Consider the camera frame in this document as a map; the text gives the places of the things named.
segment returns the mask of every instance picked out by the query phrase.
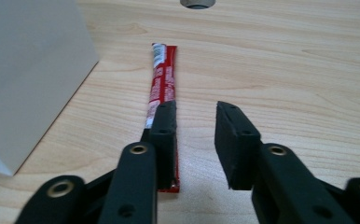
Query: light wood surface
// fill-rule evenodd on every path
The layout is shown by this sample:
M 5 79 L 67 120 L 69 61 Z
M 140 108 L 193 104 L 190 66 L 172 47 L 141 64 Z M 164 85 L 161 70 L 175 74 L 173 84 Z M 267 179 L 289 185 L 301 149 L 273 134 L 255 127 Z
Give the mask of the light wood surface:
M 248 191 L 228 190 L 215 153 L 215 105 L 239 106 L 265 143 L 292 148 L 343 188 L 360 176 L 360 1 L 79 0 L 100 62 L 13 177 L 0 175 L 0 223 L 57 175 L 90 182 L 138 141 L 151 43 L 178 46 L 181 192 L 159 195 L 159 223 L 257 223 Z

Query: cardboard box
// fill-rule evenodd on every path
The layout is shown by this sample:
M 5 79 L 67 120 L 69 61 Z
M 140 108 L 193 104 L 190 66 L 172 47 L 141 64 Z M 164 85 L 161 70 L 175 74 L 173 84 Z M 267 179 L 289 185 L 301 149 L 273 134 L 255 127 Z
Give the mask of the cardboard box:
M 17 172 L 97 62 L 73 0 L 0 1 L 0 173 Z

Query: barcode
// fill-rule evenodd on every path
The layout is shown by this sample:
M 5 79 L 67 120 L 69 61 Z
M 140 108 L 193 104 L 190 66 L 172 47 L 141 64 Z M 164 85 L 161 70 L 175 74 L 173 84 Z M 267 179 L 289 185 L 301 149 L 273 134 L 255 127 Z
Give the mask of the barcode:
M 154 44 L 154 68 L 160 63 L 164 63 L 166 59 L 166 46 L 162 44 Z

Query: wooden table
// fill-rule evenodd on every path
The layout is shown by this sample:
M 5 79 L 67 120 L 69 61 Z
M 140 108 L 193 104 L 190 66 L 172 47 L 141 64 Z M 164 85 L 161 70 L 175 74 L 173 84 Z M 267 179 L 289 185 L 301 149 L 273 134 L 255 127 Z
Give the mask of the wooden table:
M 79 0 L 100 62 L 13 177 L 0 175 L 0 223 L 57 175 L 90 182 L 138 141 L 151 43 L 178 46 L 181 193 L 159 195 L 159 223 L 257 223 L 250 192 L 228 190 L 215 153 L 215 105 L 238 105 L 265 143 L 292 148 L 343 188 L 360 176 L 360 1 Z

